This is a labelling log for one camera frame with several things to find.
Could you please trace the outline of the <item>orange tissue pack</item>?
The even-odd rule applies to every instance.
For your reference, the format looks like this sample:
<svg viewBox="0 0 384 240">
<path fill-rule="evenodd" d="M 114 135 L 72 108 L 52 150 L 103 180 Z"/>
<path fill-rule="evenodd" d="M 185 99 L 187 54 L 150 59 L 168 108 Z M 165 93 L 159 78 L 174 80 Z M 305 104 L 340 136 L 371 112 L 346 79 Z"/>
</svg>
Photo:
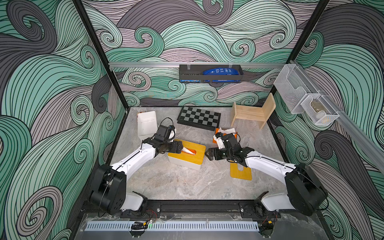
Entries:
<svg viewBox="0 0 384 240">
<path fill-rule="evenodd" d="M 235 128 L 226 129 L 226 130 L 223 130 L 222 128 L 216 128 L 215 133 L 214 133 L 214 137 L 213 137 L 213 143 L 214 144 L 217 143 L 217 141 L 216 141 L 217 140 L 217 138 L 216 138 L 217 133 L 222 133 L 223 135 L 235 134 L 235 138 L 236 139 L 238 138 L 238 132 L 236 132 Z"/>
<path fill-rule="evenodd" d="M 186 154 L 189 154 L 189 155 L 195 155 L 197 153 L 195 150 L 188 149 L 188 148 L 185 148 L 185 147 L 183 147 L 182 152 L 184 152 Z"/>
</svg>

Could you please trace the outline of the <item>yellow bamboo lid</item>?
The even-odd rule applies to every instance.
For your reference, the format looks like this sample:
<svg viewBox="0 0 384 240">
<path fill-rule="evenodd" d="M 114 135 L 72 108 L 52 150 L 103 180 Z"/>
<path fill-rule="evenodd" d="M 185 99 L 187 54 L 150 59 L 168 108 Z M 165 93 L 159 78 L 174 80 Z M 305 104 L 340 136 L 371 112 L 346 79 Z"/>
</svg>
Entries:
<svg viewBox="0 0 384 240">
<path fill-rule="evenodd" d="M 230 176 L 235 179 L 251 181 L 252 170 L 236 163 L 230 163 Z"/>
<path fill-rule="evenodd" d="M 192 169 L 200 169 L 203 164 L 206 147 L 204 145 L 181 140 L 183 148 L 180 154 L 168 153 L 171 163 Z"/>
</svg>

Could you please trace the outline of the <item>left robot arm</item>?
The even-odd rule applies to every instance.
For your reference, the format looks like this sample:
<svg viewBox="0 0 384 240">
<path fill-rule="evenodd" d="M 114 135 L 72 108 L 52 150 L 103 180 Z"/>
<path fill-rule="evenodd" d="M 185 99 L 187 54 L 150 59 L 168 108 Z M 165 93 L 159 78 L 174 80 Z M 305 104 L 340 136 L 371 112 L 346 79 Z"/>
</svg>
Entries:
<svg viewBox="0 0 384 240">
<path fill-rule="evenodd" d="M 181 154 L 183 142 L 147 138 L 141 146 L 121 161 L 109 166 L 100 166 L 92 180 L 89 202 L 100 210 L 114 215 L 120 211 L 143 212 L 145 196 L 127 192 L 127 181 L 145 163 L 158 154 Z"/>
</svg>

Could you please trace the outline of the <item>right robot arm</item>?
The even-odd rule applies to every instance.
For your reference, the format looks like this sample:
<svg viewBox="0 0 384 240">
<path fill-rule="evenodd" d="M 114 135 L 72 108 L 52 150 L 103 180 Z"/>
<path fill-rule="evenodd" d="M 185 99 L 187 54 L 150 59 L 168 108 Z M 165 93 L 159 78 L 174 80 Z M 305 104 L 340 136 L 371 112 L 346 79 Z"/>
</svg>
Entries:
<svg viewBox="0 0 384 240">
<path fill-rule="evenodd" d="M 306 164 L 289 164 L 267 157 L 253 148 L 242 147 L 233 134 L 216 134 L 216 148 L 205 152 L 210 161 L 226 160 L 245 168 L 261 171 L 284 184 L 281 193 L 263 192 L 255 200 L 255 211 L 260 217 L 280 210 L 296 210 L 311 216 L 321 209 L 328 192 Z"/>
</svg>

